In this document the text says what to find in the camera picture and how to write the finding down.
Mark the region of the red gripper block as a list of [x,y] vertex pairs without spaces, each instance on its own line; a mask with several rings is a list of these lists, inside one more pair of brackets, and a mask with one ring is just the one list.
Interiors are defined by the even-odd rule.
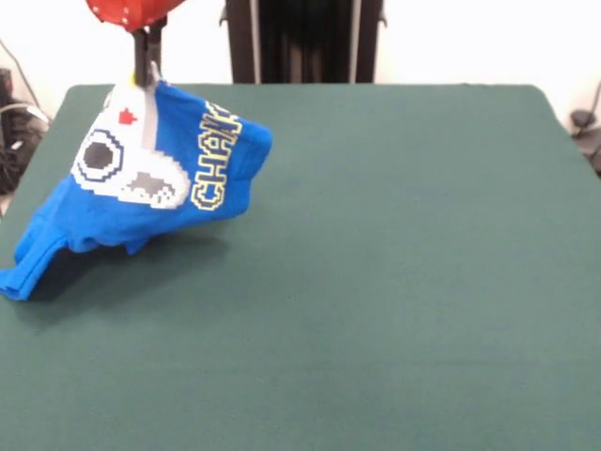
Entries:
[[[92,14],[102,23],[121,26],[133,32],[133,80],[137,86],[149,84],[148,59],[162,68],[162,30],[167,15],[185,0],[86,0]],[[144,27],[149,26],[148,34]]]

